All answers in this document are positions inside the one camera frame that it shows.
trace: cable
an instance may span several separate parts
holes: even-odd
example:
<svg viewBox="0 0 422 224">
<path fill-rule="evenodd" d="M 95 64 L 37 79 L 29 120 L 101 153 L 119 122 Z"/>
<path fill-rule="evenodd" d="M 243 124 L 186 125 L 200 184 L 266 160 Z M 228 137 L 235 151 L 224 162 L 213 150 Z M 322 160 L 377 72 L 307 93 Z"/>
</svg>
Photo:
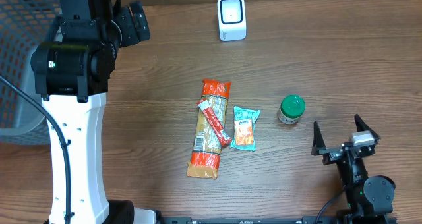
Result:
<svg viewBox="0 0 422 224">
<path fill-rule="evenodd" d="M 328 201 L 319 211 L 316 219 L 315 219 L 315 224 L 318 224 L 319 219 L 321 218 L 322 213 L 325 211 L 325 209 L 332 204 L 332 202 L 336 201 L 338 199 L 338 197 L 340 197 L 344 192 L 344 188 L 342 189 L 342 191 L 340 193 L 338 193 L 337 195 L 335 195 L 332 199 L 330 199 L 330 201 Z"/>
<path fill-rule="evenodd" d="M 60 126 L 57 124 L 53 116 L 51 116 L 48 111 L 46 111 L 37 101 L 32 99 L 28 94 L 23 92 L 21 89 L 17 88 L 15 85 L 11 84 L 6 78 L 0 75 L 0 81 L 2 81 L 7 87 L 15 91 L 18 95 L 20 95 L 23 99 L 25 99 L 28 103 L 34 106 L 41 114 L 43 114 L 46 119 L 51 123 L 54 130 L 59 137 L 60 146 L 63 150 L 63 158 L 65 160 L 65 176 L 66 176 L 66 214 L 65 214 L 65 223 L 70 224 L 71 222 L 71 167 L 69 162 L 69 153 L 67 152 L 67 145 L 65 140 L 65 136 L 63 136 L 63 132 L 60 129 Z"/>
</svg>

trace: brown tabletop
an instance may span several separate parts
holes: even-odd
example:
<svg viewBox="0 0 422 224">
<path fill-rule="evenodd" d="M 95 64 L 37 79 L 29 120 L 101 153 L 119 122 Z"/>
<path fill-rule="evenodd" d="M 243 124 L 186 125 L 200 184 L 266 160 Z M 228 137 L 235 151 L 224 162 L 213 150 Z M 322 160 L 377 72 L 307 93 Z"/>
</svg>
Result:
<svg viewBox="0 0 422 224">
<path fill-rule="evenodd" d="M 152 39 L 121 49 L 103 122 L 107 197 L 166 216 L 316 215 L 341 189 L 335 165 L 311 155 L 313 121 L 328 146 L 358 113 L 382 140 L 370 175 L 397 185 L 393 216 L 422 221 L 422 0 L 247 3 L 245 40 L 221 42 L 215 4 L 146 7 Z M 203 78 L 231 81 L 233 106 L 260 109 L 256 151 L 225 148 L 216 180 L 186 177 Z M 299 94 L 299 123 L 279 122 Z M 41 223 L 51 210 L 49 146 L 0 145 L 0 223 Z M 346 208 L 343 197 L 326 212 Z"/>
</svg>

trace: gray plastic bin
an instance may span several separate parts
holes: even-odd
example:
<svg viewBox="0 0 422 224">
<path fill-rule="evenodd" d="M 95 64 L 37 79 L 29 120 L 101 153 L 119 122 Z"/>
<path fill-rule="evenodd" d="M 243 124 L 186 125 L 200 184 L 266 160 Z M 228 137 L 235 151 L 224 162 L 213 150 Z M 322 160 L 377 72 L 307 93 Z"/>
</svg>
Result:
<svg viewBox="0 0 422 224">
<path fill-rule="evenodd" d="M 0 0 L 0 74 L 40 103 L 30 58 L 59 11 L 59 0 Z M 49 144 L 45 117 L 2 83 L 0 142 Z"/>
</svg>

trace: small jar with green lid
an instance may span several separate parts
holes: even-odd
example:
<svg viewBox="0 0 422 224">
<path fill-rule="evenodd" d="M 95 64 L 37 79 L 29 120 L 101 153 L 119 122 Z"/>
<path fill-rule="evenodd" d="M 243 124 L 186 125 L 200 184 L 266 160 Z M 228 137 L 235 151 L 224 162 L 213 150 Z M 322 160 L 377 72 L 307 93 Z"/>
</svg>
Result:
<svg viewBox="0 0 422 224">
<path fill-rule="evenodd" d="M 287 125 L 296 123 L 305 111 L 305 101 L 298 95 L 286 96 L 278 109 L 279 120 Z"/>
</svg>

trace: food package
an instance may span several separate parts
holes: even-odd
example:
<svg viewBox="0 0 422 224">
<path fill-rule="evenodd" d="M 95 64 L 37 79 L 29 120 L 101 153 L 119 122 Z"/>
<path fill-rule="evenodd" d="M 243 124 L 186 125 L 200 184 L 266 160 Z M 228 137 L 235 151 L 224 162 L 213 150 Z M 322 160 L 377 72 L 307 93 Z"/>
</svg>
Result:
<svg viewBox="0 0 422 224">
<path fill-rule="evenodd" d="M 216 114 L 210 107 L 209 102 L 206 99 L 198 101 L 199 109 L 204 113 L 206 120 L 211 125 L 212 130 L 216 133 L 218 140 L 222 146 L 225 146 L 231 142 L 231 138 L 224 130 L 223 125 L 218 120 Z"/>
<path fill-rule="evenodd" d="M 206 99 L 222 126 L 226 123 L 227 103 L 231 82 L 204 79 L 201 100 Z M 186 175 L 217 179 L 222 145 L 202 111 L 198 114 L 192 158 Z"/>
<path fill-rule="evenodd" d="M 235 114 L 235 138 L 231 141 L 231 147 L 239 150 L 255 151 L 253 132 L 260 111 L 234 107 Z"/>
</svg>

